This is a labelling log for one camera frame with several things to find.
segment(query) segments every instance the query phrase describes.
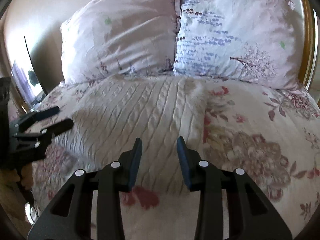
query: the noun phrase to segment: cable knit pattern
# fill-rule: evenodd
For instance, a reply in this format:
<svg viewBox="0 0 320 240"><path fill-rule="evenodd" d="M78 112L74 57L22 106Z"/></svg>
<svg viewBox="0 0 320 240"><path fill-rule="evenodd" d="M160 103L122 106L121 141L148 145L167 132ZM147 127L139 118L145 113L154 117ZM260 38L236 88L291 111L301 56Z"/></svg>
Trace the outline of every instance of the cable knit pattern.
<svg viewBox="0 0 320 240"><path fill-rule="evenodd" d="M137 185L181 194L182 173L176 140L201 152L207 92L201 80L186 77L107 78L75 106L75 126L56 142L98 168L132 149L142 139Z"/></svg>

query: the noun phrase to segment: pillow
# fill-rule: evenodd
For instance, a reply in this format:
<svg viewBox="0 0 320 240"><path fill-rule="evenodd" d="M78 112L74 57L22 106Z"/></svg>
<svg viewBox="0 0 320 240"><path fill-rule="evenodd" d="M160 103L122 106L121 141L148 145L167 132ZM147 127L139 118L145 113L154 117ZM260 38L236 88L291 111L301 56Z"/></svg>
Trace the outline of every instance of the pillow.
<svg viewBox="0 0 320 240"><path fill-rule="evenodd" d="M71 114L73 129L55 140L77 158L102 168L140 138L137 185L179 193L183 179L176 141L183 136L188 147L201 149L207 95L201 80L111 76L79 101Z"/></svg>
<svg viewBox="0 0 320 240"><path fill-rule="evenodd" d="M289 0L183 0L176 74L297 89L303 42Z"/></svg>
<svg viewBox="0 0 320 240"><path fill-rule="evenodd" d="M92 0L61 25L66 85L172 69L180 0Z"/></svg>

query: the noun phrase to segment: purple curtain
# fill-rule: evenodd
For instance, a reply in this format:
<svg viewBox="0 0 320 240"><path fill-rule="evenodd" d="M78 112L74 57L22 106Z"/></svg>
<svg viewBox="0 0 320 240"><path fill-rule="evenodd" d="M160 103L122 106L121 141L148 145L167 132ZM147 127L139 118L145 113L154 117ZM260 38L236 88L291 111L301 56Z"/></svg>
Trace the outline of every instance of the purple curtain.
<svg viewBox="0 0 320 240"><path fill-rule="evenodd" d="M12 66L12 76L19 88L19 91L29 106L32 106L32 102L36 99L31 86L28 83L28 78L25 75L24 71L20 69L16 62Z"/></svg>

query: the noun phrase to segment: bedsheet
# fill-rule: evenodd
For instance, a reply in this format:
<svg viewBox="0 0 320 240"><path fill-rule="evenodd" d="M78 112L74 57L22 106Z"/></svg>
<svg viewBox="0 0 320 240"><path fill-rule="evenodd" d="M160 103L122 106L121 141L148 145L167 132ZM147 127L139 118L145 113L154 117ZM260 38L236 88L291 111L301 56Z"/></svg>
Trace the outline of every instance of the bedsheet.
<svg viewBox="0 0 320 240"><path fill-rule="evenodd" d="M273 90L227 79L205 80L210 97L204 119L203 154L218 168L243 168L267 195L293 237L304 228L320 202L320 110L305 88ZM41 108L61 113L33 131L63 119L95 82L56 87ZM52 144L47 158L33 164L40 212L72 173L97 169ZM224 237L228 236L224 196ZM193 239L199 193L154 192L136 185L121 194L126 239Z"/></svg>

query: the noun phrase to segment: white wall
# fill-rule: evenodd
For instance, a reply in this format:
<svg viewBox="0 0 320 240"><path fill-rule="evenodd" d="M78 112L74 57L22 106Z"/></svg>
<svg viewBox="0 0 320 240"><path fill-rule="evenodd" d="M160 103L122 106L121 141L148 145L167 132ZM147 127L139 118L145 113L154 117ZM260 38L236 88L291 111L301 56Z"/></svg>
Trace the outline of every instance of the white wall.
<svg viewBox="0 0 320 240"><path fill-rule="evenodd" d="M4 23L10 65L19 58L26 37L34 69L50 91L63 80L61 23L91 0L13 0Z"/></svg>

